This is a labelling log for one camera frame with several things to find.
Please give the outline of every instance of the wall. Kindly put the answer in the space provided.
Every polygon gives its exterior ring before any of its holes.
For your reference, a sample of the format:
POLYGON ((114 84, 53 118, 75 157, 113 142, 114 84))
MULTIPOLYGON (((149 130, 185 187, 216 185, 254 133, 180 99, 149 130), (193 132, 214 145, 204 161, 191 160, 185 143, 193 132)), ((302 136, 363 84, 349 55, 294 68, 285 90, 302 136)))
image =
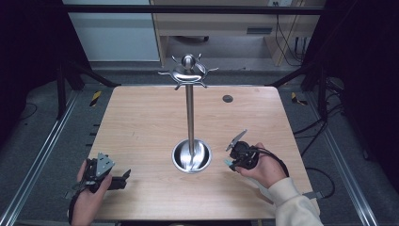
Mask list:
MULTIPOLYGON (((148 0, 63 0, 64 4, 148 5, 148 0)), ((149 13, 70 13, 89 61, 159 61, 149 13)))

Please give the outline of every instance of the wooden tabletop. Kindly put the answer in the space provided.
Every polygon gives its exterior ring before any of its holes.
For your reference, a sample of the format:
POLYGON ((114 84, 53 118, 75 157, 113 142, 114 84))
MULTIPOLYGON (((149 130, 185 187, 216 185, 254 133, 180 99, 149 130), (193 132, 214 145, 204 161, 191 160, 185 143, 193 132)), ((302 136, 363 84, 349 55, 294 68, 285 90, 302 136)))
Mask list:
POLYGON ((227 146, 244 129, 241 140, 261 141, 284 161, 300 192, 312 191, 275 88, 195 86, 194 117, 194 136, 210 146, 212 161, 187 174, 171 158, 188 138, 184 87, 114 89, 89 157, 106 153, 116 163, 114 176, 132 173, 125 189, 107 192, 98 219, 273 218, 275 206, 224 163, 227 146), (224 95, 233 101, 225 103, 224 95))

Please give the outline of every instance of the sleeve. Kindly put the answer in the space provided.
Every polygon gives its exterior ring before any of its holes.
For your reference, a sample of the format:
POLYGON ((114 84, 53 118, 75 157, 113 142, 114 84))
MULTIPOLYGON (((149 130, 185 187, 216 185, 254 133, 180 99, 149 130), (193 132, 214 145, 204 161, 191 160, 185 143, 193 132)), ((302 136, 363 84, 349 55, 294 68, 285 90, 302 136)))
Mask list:
POLYGON ((291 178, 284 178, 269 187, 276 204, 276 225, 323 225, 311 201, 301 195, 291 178))

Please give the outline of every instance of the black curtain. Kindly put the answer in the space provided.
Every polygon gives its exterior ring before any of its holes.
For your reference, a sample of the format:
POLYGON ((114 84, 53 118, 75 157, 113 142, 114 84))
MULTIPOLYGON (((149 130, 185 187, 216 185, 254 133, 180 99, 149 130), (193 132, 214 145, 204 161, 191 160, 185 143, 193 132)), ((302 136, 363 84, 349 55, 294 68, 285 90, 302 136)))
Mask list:
MULTIPOLYGON (((0 146, 24 110, 28 92, 56 80, 61 60, 90 69, 68 13, 42 10, 43 4, 0 1, 0 146)), ((74 88, 82 88, 79 72, 68 70, 67 79, 74 88)))
MULTIPOLYGON (((342 7, 353 2, 327 1, 327 5, 342 7)), ((343 80, 343 103, 361 145, 399 192, 398 13, 398 1, 359 0, 328 44, 322 64, 328 76, 343 80)), ((339 21, 337 16, 320 19, 305 63, 317 56, 339 21)))

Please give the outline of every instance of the human hand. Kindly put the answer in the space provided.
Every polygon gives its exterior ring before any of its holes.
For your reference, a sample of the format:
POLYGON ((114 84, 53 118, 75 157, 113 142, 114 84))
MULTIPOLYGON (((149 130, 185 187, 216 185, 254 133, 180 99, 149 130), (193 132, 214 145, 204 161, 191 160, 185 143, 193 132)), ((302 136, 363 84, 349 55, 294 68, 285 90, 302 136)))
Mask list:
MULTIPOLYGON (((255 147, 264 149, 262 143, 257 143, 255 147)), ((236 167, 235 170, 243 176, 257 180, 266 188, 287 177, 279 162, 264 153, 259 154, 258 164, 254 169, 236 167)))
MULTIPOLYGON (((86 160, 83 162, 80 167, 79 172, 77 173, 77 181, 81 181, 83 177, 83 173, 86 168, 86 160)), ((77 198, 76 204, 73 208, 73 216, 72 216, 72 226, 86 226, 90 225, 94 220, 98 210, 103 203, 103 197, 105 195, 106 190, 111 186, 112 175, 108 174, 102 181, 99 189, 96 193, 91 193, 91 191, 86 188, 79 194, 77 198)))

